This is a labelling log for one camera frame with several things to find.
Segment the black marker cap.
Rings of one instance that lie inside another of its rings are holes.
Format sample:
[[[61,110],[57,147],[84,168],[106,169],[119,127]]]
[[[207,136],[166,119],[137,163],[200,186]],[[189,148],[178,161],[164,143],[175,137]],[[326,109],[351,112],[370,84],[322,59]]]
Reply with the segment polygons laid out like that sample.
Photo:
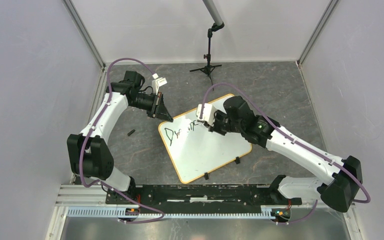
[[[132,135],[135,131],[136,131],[136,130],[133,129],[133,130],[129,131],[129,132],[127,133],[127,135],[130,136],[130,135]]]

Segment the yellow framed whiteboard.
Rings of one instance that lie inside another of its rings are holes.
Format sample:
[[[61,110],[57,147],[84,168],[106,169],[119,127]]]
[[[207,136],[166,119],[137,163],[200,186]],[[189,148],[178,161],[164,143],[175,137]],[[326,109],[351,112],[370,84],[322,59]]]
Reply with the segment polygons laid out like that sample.
[[[252,151],[239,133],[220,135],[198,122],[195,108],[164,121],[158,132],[183,184],[189,184]]]

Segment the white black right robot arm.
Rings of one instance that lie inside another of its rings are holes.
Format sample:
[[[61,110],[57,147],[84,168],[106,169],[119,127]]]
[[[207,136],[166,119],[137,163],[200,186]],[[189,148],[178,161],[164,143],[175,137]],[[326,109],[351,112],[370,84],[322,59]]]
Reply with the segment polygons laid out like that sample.
[[[330,154],[297,137],[274,119],[255,114],[241,96],[223,102],[224,110],[213,104],[199,105],[198,121],[209,132],[222,136],[238,133],[247,142],[281,154],[313,174],[313,177],[278,176],[269,189],[269,199],[282,204],[287,199],[322,201],[335,211],[345,213],[363,188],[361,161]]]

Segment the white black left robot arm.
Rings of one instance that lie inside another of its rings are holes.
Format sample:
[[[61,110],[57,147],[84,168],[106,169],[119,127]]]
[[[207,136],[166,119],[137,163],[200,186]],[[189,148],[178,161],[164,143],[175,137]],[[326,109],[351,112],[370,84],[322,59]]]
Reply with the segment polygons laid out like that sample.
[[[93,181],[101,181],[111,191],[118,190],[118,197],[125,204],[137,198],[135,180],[115,167],[114,158],[107,145],[109,136],[121,114],[133,107],[146,111],[148,117],[172,122],[159,88],[167,84],[164,77],[153,74],[151,93],[143,87],[145,78],[136,71],[126,71],[123,80],[112,82],[104,99],[88,125],[79,134],[70,134],[67,149],[71,171]]]

